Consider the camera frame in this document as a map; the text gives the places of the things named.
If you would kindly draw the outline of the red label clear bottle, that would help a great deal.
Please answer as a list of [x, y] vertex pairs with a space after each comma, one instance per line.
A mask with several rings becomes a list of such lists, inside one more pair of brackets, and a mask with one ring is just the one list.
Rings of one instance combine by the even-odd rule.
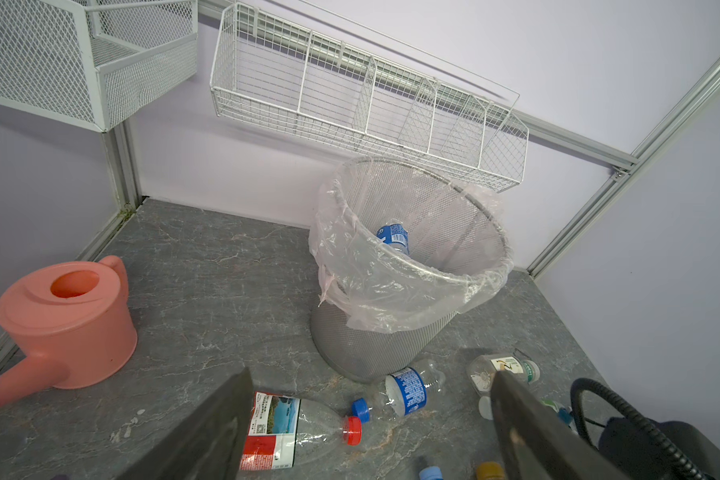
[[317, 461], [340, 447], [358, 446], [363, 424], [309, 399], [257, 391], [240, 469], [273, 471]]

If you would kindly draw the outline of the Pocari Sweat bottle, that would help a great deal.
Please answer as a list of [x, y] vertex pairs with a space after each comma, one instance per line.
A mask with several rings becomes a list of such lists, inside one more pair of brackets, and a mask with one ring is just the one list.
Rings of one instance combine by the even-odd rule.
[[392, 223], [380, 227], [377, 238], [385, 245], [404, 255], [409, 254], [408, 232], [401, 223]]

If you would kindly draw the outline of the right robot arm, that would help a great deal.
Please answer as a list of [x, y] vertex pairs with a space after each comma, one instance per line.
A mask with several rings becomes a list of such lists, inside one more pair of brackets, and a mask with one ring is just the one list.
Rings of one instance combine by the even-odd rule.
[[[598, 441], [590, 437], [583, 407], [588, 392], [619, 415], [610, 418]], [[633, 479], [720, 479], [720, 448], [693, 425], [656, 422], [600, 382], [579, 378], [570, 389], [571, 414], [579, 437]]]

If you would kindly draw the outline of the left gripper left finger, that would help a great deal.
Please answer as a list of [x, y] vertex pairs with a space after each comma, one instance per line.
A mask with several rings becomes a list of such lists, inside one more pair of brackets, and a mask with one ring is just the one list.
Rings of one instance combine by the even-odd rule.
[[231, 376], [121, 479], [234, 479], [248, 435], [254, 388], [250, 370]]

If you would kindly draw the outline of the orange NFC juice bottle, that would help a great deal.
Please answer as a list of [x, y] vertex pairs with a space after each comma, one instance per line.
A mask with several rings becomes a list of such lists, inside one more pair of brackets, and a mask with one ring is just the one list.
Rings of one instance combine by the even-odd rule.
[[506, 474], [498, 462], [483, 462], [475, 470], [477, 480], [505, 480]]

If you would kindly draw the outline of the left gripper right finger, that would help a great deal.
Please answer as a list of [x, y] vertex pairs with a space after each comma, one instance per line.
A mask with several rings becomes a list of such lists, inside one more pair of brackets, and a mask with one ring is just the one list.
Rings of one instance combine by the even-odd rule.
[[490, 398], [507, 478], [626, 477], [542, 405], [514, 374], [498, 372]]

